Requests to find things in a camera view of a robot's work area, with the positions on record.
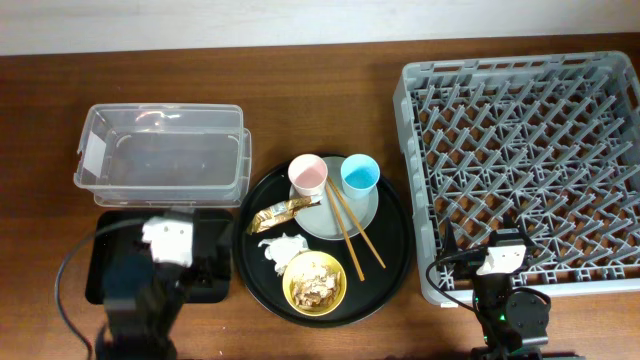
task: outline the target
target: blue cup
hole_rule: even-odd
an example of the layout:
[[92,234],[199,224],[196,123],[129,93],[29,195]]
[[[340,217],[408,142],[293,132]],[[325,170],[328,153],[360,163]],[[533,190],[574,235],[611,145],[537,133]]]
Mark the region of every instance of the blue cup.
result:
[[352,199],[365,197],[380,180],[380,167],[370,156],[349,156],[340,167],[342,190]]

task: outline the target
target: wooden chopsticks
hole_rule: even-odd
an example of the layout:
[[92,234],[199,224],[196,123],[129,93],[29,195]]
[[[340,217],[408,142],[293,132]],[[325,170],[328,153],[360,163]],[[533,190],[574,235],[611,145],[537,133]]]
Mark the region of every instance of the wooden chopsticks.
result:
[[340,218],[340,213],[338,212],[338,207],[336,206],[335,200],[333,200],[333,196],[331,196],[331,193],[329,191],[329,187],[331,187],[333,192],[336,194],[336,197],[338,198],[338,201],[340,201],[340,204],[342,204],[342,207],[345,209],[345,211],[347,212],[347,214],[351,218],[351,221],[358,228],[358,231],[360,232],[360,234],[362,234],[362,237],[364,238],[364,241],[367,243],[367,245],[369,245],[369,248],[373,252],[373,255],[375,255],[376,259],[378,259],[378,262],[380,263],[380,265],[382,265],[382,268],[386,269],[387,266],[384,264],[384,261],[382,261],[382,258],[380,257],[380,255],[376,251],[376,248],[371,243],[371,240],[367,236],[367,233],[364,232],[364,229],[362,228],[362,225],[360,225],[360,222],[358,221],[358,218],[356,218],[356,216],[353,214],[353,212],[351,211],[351,208],[349,208],[349,205],[347,205],[347,202],[344,200],[344,198],[340,194],[340,191],[338,191],[338,188],[336,187],[336,184],[333,183],[333,180],[331,180],[330,177],[327,177],[327,185],[328,185],[327,186],[327,197],[329,198],[329,202],[331,203],[331,208],[333,209],[333,212],[336,215],[336,219],[338,219],[338,225],[340,225],[340,230],[342,230],[342,235],[344,236],[344,239],[347,242],[347,247],[349,248],[349,252],[351,253],[351,258],[353,259],[353,263],[355,264],[356,270],[358,271],[358,276],[360,277],[360,281],[364,281],[364,274],[362,273],[362,269],[360,268],[360,263],[358,262],[358,258],[356,257],[356,253],[353,250],[353,245],[351,244],[351,240],[349,238],[349,234],[347,233],[347,230],[344,227],[344,223],[342,222],[342,219]]
[[344,224],[342,223],[342,218],[340,217],[340,213],[338,212],[338,207],[336,206],[335,200],[333,200],[333,196],[331,196],[331,191],[329,191],[328,185],[327,185],[327,197],[329,198],[329,202],[331,203],[331,208],[333,209],[333,213],[336,215],[336,219],[338,219],[338,225],[340,225],[340,230],[342,230],[342,235],[344,235],[344,240],[347,242],[347,247],[349,248],[349,252],[351,253],[351,259],[353,259],[353,264],[356,266],[356,270],[358,271],[358,277],[360,278],[360,281],[364,281],[364,274],[362,273],[362,269],[360,268],[358,257],[356,257],[356,252],[353,251],[353,245],[351,245],[349,234],[347,234],[347,230],[344,228]]

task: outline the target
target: dish rack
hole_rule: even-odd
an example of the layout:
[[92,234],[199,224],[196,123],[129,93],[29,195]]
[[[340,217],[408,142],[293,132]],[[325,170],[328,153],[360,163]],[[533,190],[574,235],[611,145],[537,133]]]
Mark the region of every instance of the dish rack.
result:
[[[620,52],[412,63],[393,102],[424,297],[450,218],[460,249],[507,214],[535,242],[512,277],[551,296],[640,290],[640,85]],[[430,274],[471,301],[452,267]]]

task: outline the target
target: white wall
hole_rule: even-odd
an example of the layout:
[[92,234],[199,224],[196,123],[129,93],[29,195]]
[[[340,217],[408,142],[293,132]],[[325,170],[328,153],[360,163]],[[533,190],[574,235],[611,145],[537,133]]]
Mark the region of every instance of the white wall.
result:
[[0,0],[0,55],[640,31],[637,0]]

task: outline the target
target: pink cup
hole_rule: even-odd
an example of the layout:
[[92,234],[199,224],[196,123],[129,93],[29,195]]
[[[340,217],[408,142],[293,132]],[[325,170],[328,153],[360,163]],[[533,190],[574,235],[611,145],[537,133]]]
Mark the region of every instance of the pink cup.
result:
[[328,174],[327,164],[313,154],[300,155],[289,164],[289,181],[302,196],[322,194]]

